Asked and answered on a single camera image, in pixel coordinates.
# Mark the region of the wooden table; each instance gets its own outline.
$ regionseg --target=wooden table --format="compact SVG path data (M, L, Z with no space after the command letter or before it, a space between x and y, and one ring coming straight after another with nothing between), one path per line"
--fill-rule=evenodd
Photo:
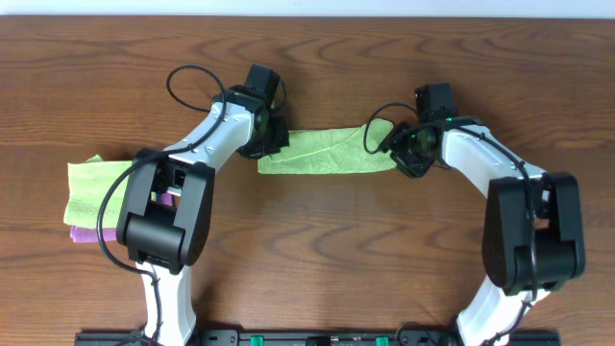
M0 344L66 345L81 329L145 322L141 279L97 244L71 242L66 164L175 143L204 115L166 94L167 73L200 63L231 86L253 62L283 76L291 129L358 126L447 81L461 113L522 158L572 172L587 269L523 326L558 328L566 345L615 342L614 55L615 22L598 20L1 17ZM190 102L217 92L204 75L178 77ZM447 324L484 277L484 206L455 172L263 176L233 156L194 266L198 318L246 329Z

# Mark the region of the green cloth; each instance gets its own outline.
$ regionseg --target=green cloth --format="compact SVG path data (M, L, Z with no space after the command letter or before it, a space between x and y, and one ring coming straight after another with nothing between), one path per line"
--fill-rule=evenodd
M393 128L390 121L375 119L367 134L367 147L377 148ZM291 131L290 145L279 154L258 160L261 174L348 174L395 168L388 154L370 155L363 149L365 125L360 128Z
M95 156L84 163L68 164L68 204L64 223L83 228L96 228L100 204L111 184L131 165L131 161L103 161ZM124 180L117 187L105 211L103 228L115 228L126 191Z

